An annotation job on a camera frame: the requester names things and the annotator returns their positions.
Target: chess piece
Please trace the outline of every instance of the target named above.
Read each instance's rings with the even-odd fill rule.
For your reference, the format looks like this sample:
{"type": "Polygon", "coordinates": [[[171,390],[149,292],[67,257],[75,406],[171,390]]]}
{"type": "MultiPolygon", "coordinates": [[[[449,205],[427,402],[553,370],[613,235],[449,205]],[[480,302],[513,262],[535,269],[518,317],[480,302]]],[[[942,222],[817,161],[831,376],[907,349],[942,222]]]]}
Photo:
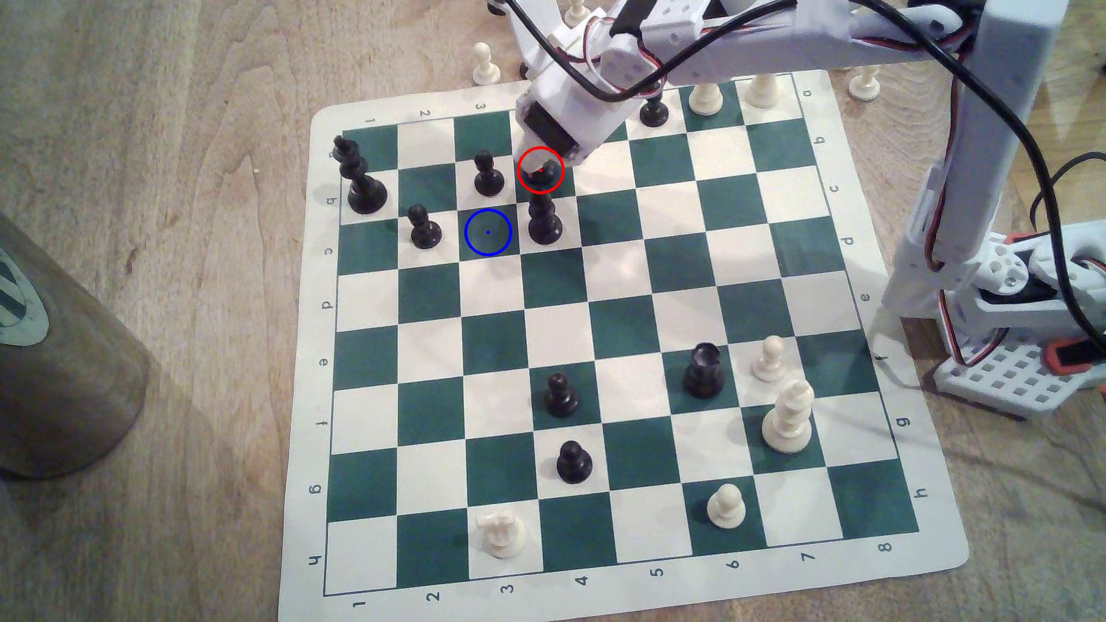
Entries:
{"type": "Polygon", "coordinates": [[[713,343],[700,343],[691,351],[691,364],[684,372],[684,388],[696,397],[713,397],[726,384],[722,352],[713,343]]]}
{"type": "Polygon", "coordinates": [[[388,189],[378,179],[366,174],[368,165],[361,157],[357,143],[342,136],[334,137],[331,152],[338,163],[338,174],[349,180],[349,208],[357,214],[373,214],[388,200],[388,189]]]}
{"type": "Polygon", "coordinates": [[[781,454],[794,454],[811,442],[811,404],[814,390],[805,380],[796,380],[780,392],[775,406],[764,415],[761,436],[781,454]]]}

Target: captured chess piece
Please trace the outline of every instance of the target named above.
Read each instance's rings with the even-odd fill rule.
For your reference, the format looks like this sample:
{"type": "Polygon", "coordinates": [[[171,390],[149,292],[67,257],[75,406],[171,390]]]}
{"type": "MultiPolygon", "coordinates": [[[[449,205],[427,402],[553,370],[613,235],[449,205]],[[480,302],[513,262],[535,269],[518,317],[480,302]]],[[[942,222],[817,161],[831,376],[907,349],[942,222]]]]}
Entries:
{"type": "Polygon", "coordinates": [[[503,174],[495,170],[495,160],[488,149],[480,149],[472,156],[477,165],[477,178],[472,182],[477,191],[486,197],[493,197],[503,189],[503,174]]]}
{"type": "Polygon", "coordinates": [[[545,382],[545,410],[554,417],[567,417],[580,406],[580,395],[568,386],[568,379],[561,372],[554,372],[545,382]]]}
{"type": "Polygon", "coordinates": [[[691,364],[684,372],[684,388],[696,397],[713,397],[722,392],[722,352],[713,343],[700,343],[691,351],[691,364]]]}
{"type": "Polygon", "coordinates": [[[407,219],[411,224],[411,243],[416,248],[428,249],[438,246],[441,241],[441,227],[430,220],[426,208],[420,204],[415,204],[407,208],[407,219]]]}
{"type": "Polygon", "coordinates": [[[357,214],[373,214],[388,200],[388,189],[365,172],[368,165],[361,157],[357,143],[342,136],[334,137],[334,159],[341,165],[338,174],[349,180],[349,208],[357,214]]]}
{"type": "Polygon", "coordinates": [[[592,455],[580,443],[565,440],[556,458],[556,474],[565,484],[580,484],[592,475],[592,455]]]}

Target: green square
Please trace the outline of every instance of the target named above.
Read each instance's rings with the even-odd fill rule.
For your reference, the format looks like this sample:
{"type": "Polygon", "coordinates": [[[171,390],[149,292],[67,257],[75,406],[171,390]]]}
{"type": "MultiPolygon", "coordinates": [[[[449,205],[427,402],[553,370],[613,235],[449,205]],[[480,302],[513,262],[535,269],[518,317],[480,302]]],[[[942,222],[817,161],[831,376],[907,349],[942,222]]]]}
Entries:
{"type": "Polygon", "coordinates": [[[458,318],[461,314],[457,263],[399,271],[399,323],[458,318]]]}
{"type": "Polygon", "coordinates": [[[472,245],[460,245],[461,261],[489,256],[519,255],[519,210],[513,205],[462,209],[457,212],[457,230],[461,232],[462,238],[468,235],[468,242],[472,245]]]}
{"type": "Polygon", "coordinates": [[[465,391],[460,377],[399,385],[399,444],[465,438],[465,391]]]}
{"type": "Polygon", "coordinates": [[[465,374],[526,366],[526,319],[522,311],[461,318],[465,374]]]}
{"type": "Polygon", "coordinates": [[[630,141],[629,157],[638,187],[695,179],[687,134],[630,141]]]}
{"type": "Polygon", "coordinates": [[[791,336],[791,314],[783,296],[783,281],[772,279],[718,288],[726,323],[726,341],[761,341],[770,334],[791,336]]]}
{"type": "Polygon", "coordinates": [[[596,359],[660,351],[651,296],[599,300],[588,307],[596,359]]]}
{"type": "Polygon", "coordinates": [[[466,460],[470,506],[538,498],[533,434],[469,438],[466,460]]]}
{"type": "Polygon", "coordinates": [[[918,531],[910,489],[898,460],[842,465],[826,470],[845,538],[918,531]]]}
{"type": "Polygon", "coordinates": [[[714,284],[707,234],[645,240],[645,258],[654,293],[714,284]]]}
{"type": "Polygon", "coordinates": [[[469,580],[469,517],[465,508],[396,519],[396,587],[469,580]]]}
{"type": "Polygon", "coordinates": [[[757,484],[752,477],[685,484],[684,504],[688,515],[688,532],[691,536],[691,554],[734,553],[768,548],[760,501],[757,498],[757,484]],[[737,486],[745,502],[745,519],[733,529],[719,529],[707,517],[707,501],[723,484],[737,486]]]}
{"type": "Polygon", "coordinates": [[[534,416],[534,429],[599,423],[599,388],[595,381],[595,363],[587,361],[530,370],[530,410],[534,416]],[[564,374],[568,379],[568,386],[576,390],[580,398],[576,412],[567,417],[554,417],[545,410],[545,393],[549,392],[546,383],[553,372],[564,374]]]}
{"type": "Polygon", "coordinates": [[[395,220],[373,220],[338,227],[338,276],[395,270],[399,265],[395,220]]]}
{"type": "Polygon", "coordinates": [[[828,216],[772,222],[772,243],[781,277],[799,277],[845,269],[841,243],[828,216]]]}
{"type": "Polygon", "coordinates": [[[457,209],[457,178],[452,164],[435,164],[399,170],[399,194],[396,205],[399,216],[407,216],[407,208],[421,204],[427,211],[457,209]]]}
{"type": "Polygon", "coordinates": [[[726,375],[722,391],[713,397],[696,397],[684,388],[684,372],[691,363],[691,351],[665,352],[661,360],[665,365],[665,384],[668,386],[668,405],[672,414],[697,413],[717,408],[732,408],[738,405],[738,390],[733,383],[733,364],[730,361],[730,350],[719,345],[722,352],[721,365],[726,375]]]}
{"type": "Polygon", "coordinates": [[[611,495],[577,495],[538,502],[545,572],[615,566],[611,495]]]}
{"type": "Polygon", "coordinates": [[[641,239],[636,190],[576,197],[576,209],[584,246],[641,239]]]}
{"type": "Polygon", "coordinates": [[[806,381],[820,397],[879,391],[864,332],[842,331],[795,338],[806,381]]]}
{"type": "Polygon", "coordinates": [[[708,231],[768,222],[757,175],[701,179],[697,185],[708,231]]]}
{"type": "Polygon", "coordinates": [[[811,417],[811,442],[806,447],[794,454],[783,454],[769,447],[761,434],[764,416],[773,408],[772,404],[763,406],[745,406],[741,408],[741,419],[745,426],[745,442],[749,444],[749,457],[753,462],[753,473],[779,473],[781,470],[799,470],[803,468],[824,467],[822,444],[818,442],[818,427],[811,417]]]}
{"type": "Polygon", "coordinates": [[[399,167],[399,139],[395,125],[346,129],[342,137],[357,143],[361,157],[365,158],[371,173],[399,167]]]}
{"type": "Polygon", "coordinates": [[[396,449],[331,456],[326,521],[396,514],[396,449]]]}
{"type": "Polygon", "coordinates": [[[568,248],[523,255],[522,299],[526,309],[586,301],[583,251],[568,248]]]}
{"type": "Polygon", "coordinates": [[[723,82],[718,85],[722,92],[722,110],[710,116],[702,116],[691,111],[688,99],[691,96],[693,86],[680,89],[680,105],[684,106],[684,125],[688,132],[700,129],[714,129],[718,127],[733,127],[744,124],[741,116],[741,103],[738,101],[738,86],[733,82],[723,82]]]}
{"type": "Polygon", "coordinates": [[[457,162],[472,159],[480,149],[493,156],[511,155],[511,112],[489,112],[453,118],[457,162]]]}
{"type": "Polygon", "coordinates": [[[814,147],[802,118],[759,123],[748,129],[757,170],[814,166],[814,147]]]}
{"type": "Polygon", "coordinates": [[[603,424],[603,439],[612,490],[680,480],[671,418],[603,424]]]}
{"type": "Polygon", "coordinates": [[[397,326],[334,334],[334,391],[395,384],[397,326]]]}

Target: red circle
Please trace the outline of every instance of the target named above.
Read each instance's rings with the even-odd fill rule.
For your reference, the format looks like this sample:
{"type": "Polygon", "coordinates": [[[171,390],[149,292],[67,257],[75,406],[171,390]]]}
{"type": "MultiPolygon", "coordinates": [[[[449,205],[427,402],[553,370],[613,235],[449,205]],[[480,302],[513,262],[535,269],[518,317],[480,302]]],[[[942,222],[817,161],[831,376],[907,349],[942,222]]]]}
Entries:
{"type": "Polygon", "coordinates": [[[541,146],[541,145],[539,145],[536,147],[530,147],[529,149],[526,149],[526,152],[524,154],[522,154],[522,157],[519,158],[519,164],[517,164],[514,166],[514,176],[519,179],[519,183],[522,184],[522,187],[525,188],[525,189],[528,189],[528,190],[530,190],[531,194],[534,194],[534,195],[547,195],[547,194],[552,193],[553,190],[555,190],[556,187],[561,185],[561,182],[564,182],[564,160],[561,159],[560,154],[557,154],[556,152],[554,152],[553,149],[551,149],[549,147],[544,147],[544,146],[541,146]],[[522,160],[526,159],[526,156],[530,155],[530,152],[532,152],[534,149],[544,149],[544,151],[553,154],[556,157],[557,163],[561,164],[561,178],[556,180],[556,184],[553,184],[552,188],[550,188],[547,190],[542,190],[541,193],[534,190],[533,188],[531,188],[530,186],[528,186],[525,182],[522,180],[522,160]]]}

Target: white square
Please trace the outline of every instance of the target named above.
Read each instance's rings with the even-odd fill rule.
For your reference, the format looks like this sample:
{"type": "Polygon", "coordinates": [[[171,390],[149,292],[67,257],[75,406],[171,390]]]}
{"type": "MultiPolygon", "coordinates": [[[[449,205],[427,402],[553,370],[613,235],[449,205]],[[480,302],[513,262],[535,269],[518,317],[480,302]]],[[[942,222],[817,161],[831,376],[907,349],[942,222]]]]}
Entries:
{"type": "Polygon", "coordinates": [[[501,436],[534,429],[526,370],[465,376],[465,436],[501,436]]]}
{"type": "Polygon", "coordinates": [[[453,120],[401,123],[396,127],[399,168],[453,164],[453,120]]]}
{"type": "Polygon", "coordinates": [[[592,314],[586,302],[526,309],[526,355],[531,367],[595,359],[592,314]]]}
{"type": "Polygon", "coordinates": [[[757,501],[770,547],[842,537],[830,474],[807,468],[754,475],[757,501]]]}
{"type": "Polygon", "coordinates": [[[691,167],[696,179],[733,177],[757,172],[749,132],[743,125],[718,127],[688,134],[691,167]]]}
{"type": "Polygon", "coordinates": [[[659,352],[595,361],[604,423],[668,416],[665,363],[659,352]]]}
{"type": "Polygon", "coordinates": [[[399,271],[338,276],[338,332],[399,323],[399,271]]]}
{"type": "Polygon", "coordinates": [[[396,514],[451,510],[468,505],[465,439],[396,449],[396,514]]]}
{"type": "Polygon", "coordinates": [[[753,474],[741,408],[672,415],[680,481],[728,479],[753,474]]]}
{"type": "Polygon", "coordinates": [[[691,554],[679,484],[612,490],[611,518],[619,563],[691,554]]]}
{"type": "Polygon", "coordinates": [[[571,497],[611,489],[603,424],[576,425],[534,431],[534,462],[538,468],[538,498],[571,497]],[[561,445],[575,440],[592,456],[592,475],[580,484],[565,484],[556,474],[561,445]]]}
{"type": "Polygon", "coordinates": [[[541,572],[545,568],[542,559],[542,517],[538,499],[512,501],[491,506],[469,508],[469,579],[508,577],[523,572],[541,572]],[[515,557],[499,559],[488,552],[484,532],[477,527],[477,517],[510,509],[525,529],[526,546],[515,557]]]}
{"type": "Polygon", "coordinates": [[[860,328],[845,272],[784,277],[791,325],[796,335],[833,333],[860,328]]]}
{"type": "Polygon", "coordinates": [[[332,454],[395,447],[399,426],[398,385],[335,391],[331,425],[332,454]]]}
{"type": "Polygon", "coordinates": [[[898,457],[878,393],[815,397],[812,411],[826,466],[898,457]]]}
{"type": "Polygon", "coordinates": [[[695,182],[638,188],[637,207],[641,216],[641,235],[646,239],[707,230],[695,182]]]}
{"type": "Polygon", "coordinates": [[[399,324],[397,352],[399,382],[461,375],[461,319],[399,324]]]}
{"type": "Polygon", "coordinates": [[[396,587],[397,520],[394,516],[342,520],[326,526],[326,593],[396,587]]]}
{"type": "Polygon", "coordinates": [[[628,190],[634,187],[629,142],[604,143],[583,164],[573,168],[576,196],[628,190]]]}
{"type": "Polygon", "coordinates": [[[726,343],[726,324],[718,288],[667,291],[653,294],[661,352],[691,350],[698,343],[726,343]]]}
{"type": "Polygon", "coordinates": [[[588,300],[647,296],[653,291],[645,240],[585,246],[583,253],[588,300]]]}
{"type": "Polygon", "coordinates": [[[461,315],[486,315],[522,309],[522,259],[518,255],[461,261],[458,271],[461,315]]]}
{"type": "Polygon", "coordinates": [[[707,231],[707,248],[719,286],[780,278],[780,262],[768,225],[707,231]]]}
{"type": "Polygon", "coordinates": [[[758,173],[757,185],[769,222],[830,216],[816,166],[758,173]]]}

